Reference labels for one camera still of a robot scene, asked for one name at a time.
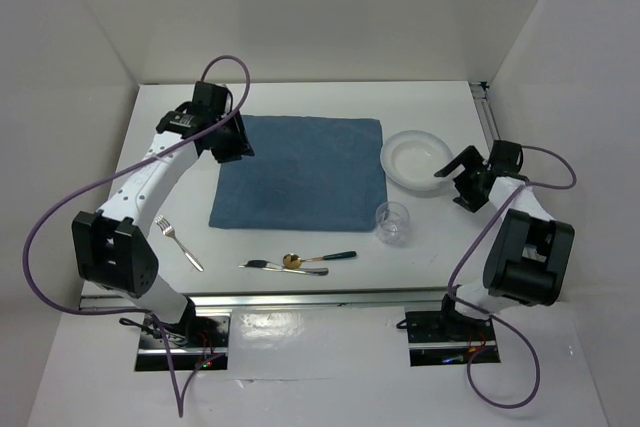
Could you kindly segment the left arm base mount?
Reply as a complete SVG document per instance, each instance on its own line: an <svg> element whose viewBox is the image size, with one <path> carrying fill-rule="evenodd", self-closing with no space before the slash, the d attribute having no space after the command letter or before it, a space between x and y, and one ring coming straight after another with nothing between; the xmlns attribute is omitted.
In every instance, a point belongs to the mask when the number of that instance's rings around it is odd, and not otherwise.
<svg viewBox="0 0 640 427"><path fill-rule="evenodd" d="M160 331L149 316L145 316L141 322L120 318L119 324L137 329L140 334L134 367L136 372L169 370ZM167 331L174 369L190 371L201 363L204 371L226 370L230 327L231 316L224 313L207 317L207 321L202 322L187 339Z"/></svg>

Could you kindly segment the blue cloth napkin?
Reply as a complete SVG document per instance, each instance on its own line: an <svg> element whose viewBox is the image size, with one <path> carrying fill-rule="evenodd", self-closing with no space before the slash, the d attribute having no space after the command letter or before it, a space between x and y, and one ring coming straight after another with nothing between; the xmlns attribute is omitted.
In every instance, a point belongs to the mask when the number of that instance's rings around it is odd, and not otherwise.
<svg viewBox="0 0 640 427"><path fill-rule="evenodd" d="M371 232L387 200L379 120L247 116L254 156L219 171L209 225Z"/></svg>

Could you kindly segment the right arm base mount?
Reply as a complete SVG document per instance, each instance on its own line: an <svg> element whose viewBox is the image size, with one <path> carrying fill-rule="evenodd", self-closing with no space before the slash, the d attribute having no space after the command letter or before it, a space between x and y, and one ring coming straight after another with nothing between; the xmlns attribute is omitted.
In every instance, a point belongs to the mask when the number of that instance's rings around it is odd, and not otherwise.
<svg viewBox="0 0 640 427"><path fill-rule="evenodd" d="M406 333L410 365L500 363L496 335L489 320L454 322L438 311L412 311L396 324Z"/></svg>

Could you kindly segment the white bowl plate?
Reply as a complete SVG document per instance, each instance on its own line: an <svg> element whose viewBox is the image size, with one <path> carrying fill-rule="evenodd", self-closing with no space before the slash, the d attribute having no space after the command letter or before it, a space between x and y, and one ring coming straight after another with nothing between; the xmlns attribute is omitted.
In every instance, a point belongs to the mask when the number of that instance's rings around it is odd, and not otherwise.
<svg viewBox="0 0 640 427"><path fill-rule="evenodd" d="M453 159L448 145L439 137L424 131L396 133L383 142L380 164L386 177L414 192L431 192L446 180L435 174Z"/></svg>

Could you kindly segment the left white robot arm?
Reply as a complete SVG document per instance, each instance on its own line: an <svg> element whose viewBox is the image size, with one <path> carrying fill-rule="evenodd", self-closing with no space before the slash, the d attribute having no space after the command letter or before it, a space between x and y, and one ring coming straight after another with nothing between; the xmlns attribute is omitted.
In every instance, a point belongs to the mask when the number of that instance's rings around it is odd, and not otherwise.
<svg viewBox="0 0 640 427"><path fill-rule="evenodd" d="M147 237L160 207L203 152L218 163L252 155L232 107L226 86L197 82L191 100L157 124L143 166L95 212L78 213L71 225L80 277L155 314L163 336L176 346L193 341L198 323L188 297L160 276Z"/></svg>

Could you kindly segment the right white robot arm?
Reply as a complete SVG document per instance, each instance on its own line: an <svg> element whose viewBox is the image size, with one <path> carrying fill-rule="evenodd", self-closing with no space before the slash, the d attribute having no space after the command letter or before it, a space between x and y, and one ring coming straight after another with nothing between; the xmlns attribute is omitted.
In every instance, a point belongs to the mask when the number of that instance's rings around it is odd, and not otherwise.
<svg viewBox="0 0 640 427"><path fill-rule="evenodd" d="M566 185L534 182L521 174L524 153L548 154L567 169ZM454 202L470 213L489 205L493 217L472 242L454 268L447 293L436 316L436 326L448 339L460 338L471 322L516 306L551 306L559 298L575 238L572 225L549 214L535 196L536 187L567 191L577 183L569 163L541 147L497 140L489 157L483 158L474 146L465 148L435 173L444 178L454 170L458 196ZM493 227L498 231L484 263L481 278L457 285L462 267Z"/></svg>

